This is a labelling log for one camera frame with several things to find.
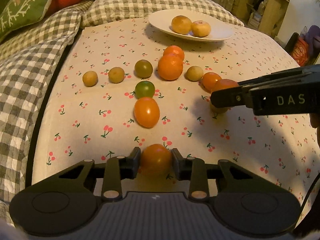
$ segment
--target gingham pillow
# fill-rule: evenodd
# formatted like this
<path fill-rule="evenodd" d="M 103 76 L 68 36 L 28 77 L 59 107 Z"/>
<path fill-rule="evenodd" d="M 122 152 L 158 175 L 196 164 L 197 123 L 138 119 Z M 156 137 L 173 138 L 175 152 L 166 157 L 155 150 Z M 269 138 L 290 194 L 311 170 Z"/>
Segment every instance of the gingham pillow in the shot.
<path fill-rule="evenodd" d="M 48 84 L 88 6 L 81 3 L 52 15 L 46 27 L 33 30 L 38 35 L 33 41 L 23 40 L 23 33 L 13 37 L 8 41 L 12 46 L 26 48 L 0 61 L 0 219 L 8 223 L 9 203 L 25 187 L 30 140 Z"/>
<path fill-rule="evenodd" d="M 165 9 L 188 9 L 209 14 L 223 22 L 244 24 L 211 0 L 95 0 L 83 15 L 81 27 L 101 25 L 117 20 L 143 18 Z"/>
<path fill-rule="evenodd" d="M 70 12 L 77 11 L 83 14 L 89 9 L 93 1 L 94 0 L 83 0 L 79 4 L 56 12 L 41 22 L 13 32 L 10 37 L 0 45 L 0 62 L 13 56 L 14 53 L 22 49 L 26 49 L 45 40 L 59 38 L 66 34 L 71 35 L 75 29 L 75 17 L 77 17 L 77 14 L 70 14 Z"/>

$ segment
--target screw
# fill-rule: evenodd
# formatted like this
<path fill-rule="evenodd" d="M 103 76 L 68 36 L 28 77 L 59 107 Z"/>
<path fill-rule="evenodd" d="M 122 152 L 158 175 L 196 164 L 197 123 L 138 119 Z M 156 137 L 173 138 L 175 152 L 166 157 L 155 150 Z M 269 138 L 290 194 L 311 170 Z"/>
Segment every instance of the screw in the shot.
<path fill-rule="evenodd" d="M 191 197 L 196 198 L 196 199 L 204 199 L 207 197 L 207 193 L 205 193 L 202 190 L 197 190 L 191 193 Z"/>
<path fill-rule="evenodd" d="M 117 192 L 115 190 L 108 190 L 103 193 L 103 196 L 105 198 L 117 198 L 119 196 L 119 192 Z"/>

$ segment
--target wall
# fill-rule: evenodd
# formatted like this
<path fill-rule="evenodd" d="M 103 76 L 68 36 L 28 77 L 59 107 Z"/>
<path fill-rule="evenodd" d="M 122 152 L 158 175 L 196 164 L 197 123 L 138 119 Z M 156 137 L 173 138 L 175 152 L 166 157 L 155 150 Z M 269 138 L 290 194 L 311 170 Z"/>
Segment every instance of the wall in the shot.
<path fill-rule="evenodd" d="M 304 26 L 309 29 L 311 25 L 320 27 L 320 4 L 315 0 L 290 0 L 275 40 L 285 46 L 294 32 L 300 34 Z"/>

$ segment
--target cherry tomato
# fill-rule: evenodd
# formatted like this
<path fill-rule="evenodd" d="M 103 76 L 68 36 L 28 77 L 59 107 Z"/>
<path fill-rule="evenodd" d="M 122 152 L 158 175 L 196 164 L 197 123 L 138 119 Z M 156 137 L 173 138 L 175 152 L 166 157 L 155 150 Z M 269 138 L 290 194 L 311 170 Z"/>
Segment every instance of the cherry tomato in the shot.
<path fill-rule="evenodd" d="M 202 85 L 209 92 L 213 89 L 218 80 L 221 80 L 221 77 L 217 73 L 207 72 L 202 77 Z"/>
<path fill-rule="evenodd" d="M 239 84 L 236 81 L 233 81 L 230 79 L 220 79 L 220 80 L 217 80 L 214 87 L 211 89 L 211 93 L 218 91 L 218 90 L 233 88 L 233 87 L 238 87 L 238 86 L 239 86 Z M 210 108 L 212 111 L 214 111 L 215 113 L 218 113 L 218 114 L 223 114 L 226 111 L 228 111 L 227 107 L 222 107 L 222 108 L 215 107 L 213 104 L 211 104 L 211 101 L 210 101 Z"/>
<path fill-rule="evenodd" d="M 134 105 L 134 117 L 143 127 L 154 127 L 160 118 L 160 109 L 153 98 L 143 97 Z"/>
<path fill-rule="evenodd" d="M 153 98 L 155 94 L 155 86 L 150 81 L 141 81 L 136 85 L 135 92 L 137 98 L 149 97 Z"/>
<path fill-rule="evenodd" d="M 140 166 L 143 175 L 166 175 L 172 166 L 172 154 L 161 144 L 150 145 L 141 154 Z"/>
<path fill-rule="evenodd" d="M 141 59 L 135 64 L 134 70 L 138 77 L 148 78 L 152 75 L 153 67 L 149 61 Z"/>

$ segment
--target tablecloth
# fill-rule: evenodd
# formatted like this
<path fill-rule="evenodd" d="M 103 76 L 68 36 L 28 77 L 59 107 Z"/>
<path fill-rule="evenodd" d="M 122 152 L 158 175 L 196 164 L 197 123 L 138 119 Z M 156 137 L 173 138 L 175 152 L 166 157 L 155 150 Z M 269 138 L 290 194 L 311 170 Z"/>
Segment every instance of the tablecloth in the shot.
<path fill-rule="evenodd" d="M 117 155 L 129 155 L 161 143 L 177 148 L 186 156 L 217 163 L 228 159 L 292 192 L 302 203 L 320 170 L 316 131 L 308 114 L 255 116 L 245 106 L 225 114 L 209 108 L 210 94 L 198 82 L 182 74 L 168 82 L 159 79 L 156 66 L 170 45 L 185 51 L 184 70 L 198 65 L 204 72 L 216 72 L 237 82 L 298 67 L 296 62 L 270 37 L 245 27 L 228 24 L 233 36 L 222 42 L 194 42 L 175 38 L 153 28 L 147 18 L 129 19 L 83 30 L 60 71 L 51 94 L 37 143 L 34 182 L 57 173 L 81 160 L 105 162 Z M 133 107 L 134 75 L 140 59 L 152 63 L 148 79 L 156 87 L 154 99 L 160 108 L 158 124 L 145 129 L 137 124 Z M 125 79 L 112 84 L 108 72 L 122 67 Z M 99 81 L 85 87 L 82 75 L 96 71 Z M 157 182 L 147 182 L 139 174 L 123 182 L 127 190 L 184 190 L 187 182 L 177 182 L 169 173 Z M 216 188 L 209 182 L 211 195 Z M 313 191 L 303 215 L 315 197 Z"/>

